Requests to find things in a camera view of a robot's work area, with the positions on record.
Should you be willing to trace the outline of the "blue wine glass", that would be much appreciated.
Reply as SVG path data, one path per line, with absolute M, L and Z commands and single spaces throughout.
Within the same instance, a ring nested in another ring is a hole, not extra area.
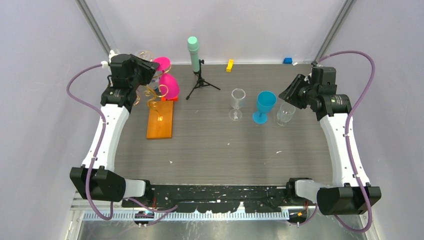
M 256 124 L 265 124 L 268 121 L 268 113 L 277 102 L 276 95 L 271 91 L 262 91 L 256 100 L 257 110 L 253 113 L 252 119 Z

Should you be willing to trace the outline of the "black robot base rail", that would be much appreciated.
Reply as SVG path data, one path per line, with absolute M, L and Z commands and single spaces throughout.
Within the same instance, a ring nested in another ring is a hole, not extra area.
M 189 221 L 283 221 L 301 226 L 319 213 L 318 205 L 282 185 L 154 184 L 145 196 L 95 201 L 112 221 L 138 225 Z

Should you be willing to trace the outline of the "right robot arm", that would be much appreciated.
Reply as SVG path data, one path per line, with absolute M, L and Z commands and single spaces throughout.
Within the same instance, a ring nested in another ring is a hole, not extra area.
M 324 185 L 308 177 L 290 178 L 285 198 L 291 205 L 303 200 L 316 203 L 323 215 L 361 215 L 366 200 L 374 205 L 381 199 L 378 186 L 372 186 L 359 158 L 353 134 L 351 101 L 337 93 L 336 69 L 314 66 L 307 76 L 298 74 L 279 98 L 298 109 L 310 107 L 316 114 L 329 149 L 332 184 Z

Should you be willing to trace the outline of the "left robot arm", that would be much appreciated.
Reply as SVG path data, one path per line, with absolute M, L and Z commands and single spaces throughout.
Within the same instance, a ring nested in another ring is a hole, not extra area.
M 94 66 L 100 67 L 110 70 L 108 85 L 100 97 L 101 107 L 87 105 L 100 115 L 98 126 L 81 166 L 71 168 L 70 180 L 83 199 L 119 202 L 134 197 L 141 207 L 148 207 L 154 199 L 150 182 L 115 173 L 115 156 L 136 91 L 152 81 L 160 64 L 133 54 L 111 53 L 108 61 Z

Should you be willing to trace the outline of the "clear wine glass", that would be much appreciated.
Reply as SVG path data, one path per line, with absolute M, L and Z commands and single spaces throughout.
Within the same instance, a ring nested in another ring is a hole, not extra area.
M 246 92 L 241 88 L 235 88 L 231 92 L 230 106 L 232 109 L 229 111 L 229 118 L 233 121 L 238 121 L 242 118 L 243 114 L 241 108 L 244 107 L 246 100 Z
M 296 112 L 296 108 L 293 105 L 286 102 L 282 103 L 276 115 L 277 124 L 280 126 L 286 125 L 288 122 L 292 120 L 295 112 Z
M 152 62 L 154 59 L 154 54 L 149 50 L 142 50 L 141 52 L 137 54 L 137 56 L 141 58 L 142 60 L 146 60 L 149 62 Z

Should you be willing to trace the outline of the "pink wine glass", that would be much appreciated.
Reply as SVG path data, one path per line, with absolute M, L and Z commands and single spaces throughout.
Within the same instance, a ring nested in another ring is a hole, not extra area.
M 160 64 L 155 73 L 155 78 L 158 79 L 158 88 L 162 97 L 167 99 L 178 97 L 180 87 L 176 78 L 170 74 L 172 68 L 171 60 L 168 57 L 161 56 L 155 58 L 153 62 Z

